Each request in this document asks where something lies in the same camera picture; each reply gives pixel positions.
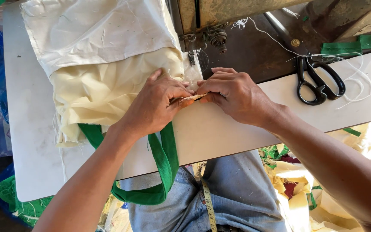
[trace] jeans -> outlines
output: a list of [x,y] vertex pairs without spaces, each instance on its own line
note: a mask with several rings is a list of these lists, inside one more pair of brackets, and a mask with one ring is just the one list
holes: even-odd
[[[258,152],[248,151],[207,161],[203,178],[211,192],[217,224],[245,232],[286,231],[278,211],[274,188]],[[121,180],[124,190],[137,190],[161,183],[159,174]],[[180,167],[167,199],[156,206],[128,204],[134,232],[210,230],[201,184]]]

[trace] brass screw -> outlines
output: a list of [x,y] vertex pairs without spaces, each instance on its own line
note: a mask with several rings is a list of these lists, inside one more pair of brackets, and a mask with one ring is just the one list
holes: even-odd
[[293,40],[291,41],[291,45],[292,45],[293,47],[298,47],[298,46],[300,45],[300,40],[298,40],[298,39],[293,39]]

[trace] measuring tape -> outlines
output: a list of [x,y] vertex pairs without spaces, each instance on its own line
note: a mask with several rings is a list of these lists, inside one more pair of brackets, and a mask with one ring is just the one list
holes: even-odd
[[211,193],[207,183],[204,181],[200,173],[200,180],[203,183],[204,198],[206,199],[207,212],[209,213],[209,221],[212,232],[217,232],[216,217],[214,215],[213,203],[211,202]]

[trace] sewing machine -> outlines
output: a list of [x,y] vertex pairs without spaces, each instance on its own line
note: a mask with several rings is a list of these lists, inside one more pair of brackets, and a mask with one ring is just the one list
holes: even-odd
[[225,28],[249,16],[307,3],[313,28],[327,42],[371,31],[371,0],[166,0],[183,52],[212,45],[227,51]]

